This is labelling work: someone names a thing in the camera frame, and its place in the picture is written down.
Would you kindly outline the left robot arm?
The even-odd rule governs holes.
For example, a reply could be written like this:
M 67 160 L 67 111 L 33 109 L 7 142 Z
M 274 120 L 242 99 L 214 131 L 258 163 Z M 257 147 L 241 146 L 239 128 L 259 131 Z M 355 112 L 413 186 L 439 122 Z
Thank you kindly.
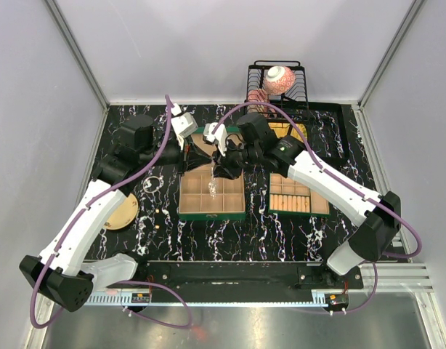
M 146 115 L 125 121 L 62 230 L 38 256 L 24 256 L 19 269 L 33 288 L 32 304 L 42 294 L 73 312 L 99 289 L 122 281 L 138 288 L 146 282 L 147 270 L 132 253 L 117 253 L 92 263 L 84 258 L 100 229 L 144 172 L 154 165 L 168 164 L 191 170 L 210 161 L 190 138 L 198 128 L 190 113 L 166 120 L 160 145 L 154 141 L 154 128 L 153 119 Z

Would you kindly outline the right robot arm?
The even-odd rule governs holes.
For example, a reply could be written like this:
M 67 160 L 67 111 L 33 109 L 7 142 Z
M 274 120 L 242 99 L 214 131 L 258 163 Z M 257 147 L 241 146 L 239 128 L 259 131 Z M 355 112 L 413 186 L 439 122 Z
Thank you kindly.
M 380 258 L 400 229 L 399 196 L 392 192 L 382 196 L 350 180 L 310 153 L 305 142 L 291 135 L 278 137 L 260 114 L 244 115 L 237 127 L 242 137 L 240 145 L 230 142 L 222 123 L 207 124 L 204 129 L 206 143 L 217 146 L 213 154 L 214 176 L 235 179 L 243 168 L 261 164 L 318 193 L 357 227 L 333 250 L 320 270 L 325 286 L 340 286 L 351 269 Z

